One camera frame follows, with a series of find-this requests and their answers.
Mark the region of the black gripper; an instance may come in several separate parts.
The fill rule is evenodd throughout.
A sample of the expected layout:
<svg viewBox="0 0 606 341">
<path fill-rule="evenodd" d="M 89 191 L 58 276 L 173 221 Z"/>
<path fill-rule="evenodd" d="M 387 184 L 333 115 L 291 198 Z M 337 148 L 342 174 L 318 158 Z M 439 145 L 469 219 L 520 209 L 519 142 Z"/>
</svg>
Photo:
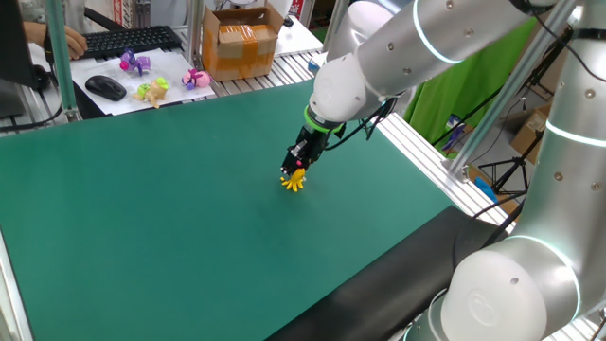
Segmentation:
<svg viewBox="0 0 606 341">
<path fill-rule="evenodd" d="M 287 154 L 280 168 L 282 173 L 292 176 L 294 167 L 298 170 L 304 169 L 304 167 L 309 167 L 317 161 L 327 147 L 329 137 L 329 132 L 322 132 L 309 125 L 304 125 L 296 142 L 287 149 Z"/>
</svg>

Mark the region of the person's hand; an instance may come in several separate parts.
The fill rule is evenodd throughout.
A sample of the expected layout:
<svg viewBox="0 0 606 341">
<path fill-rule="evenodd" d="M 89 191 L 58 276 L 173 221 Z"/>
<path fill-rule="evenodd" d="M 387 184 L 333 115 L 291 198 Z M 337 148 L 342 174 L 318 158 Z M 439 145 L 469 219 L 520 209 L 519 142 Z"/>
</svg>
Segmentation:
<svg viewBox="0 0 606 341">
<path fill-rule="evenodd" d="M 70 27 L 65 27 L 65 38 L 71 60 L 78 60 L 88 50 L 86 39 Z"/>
</svg>

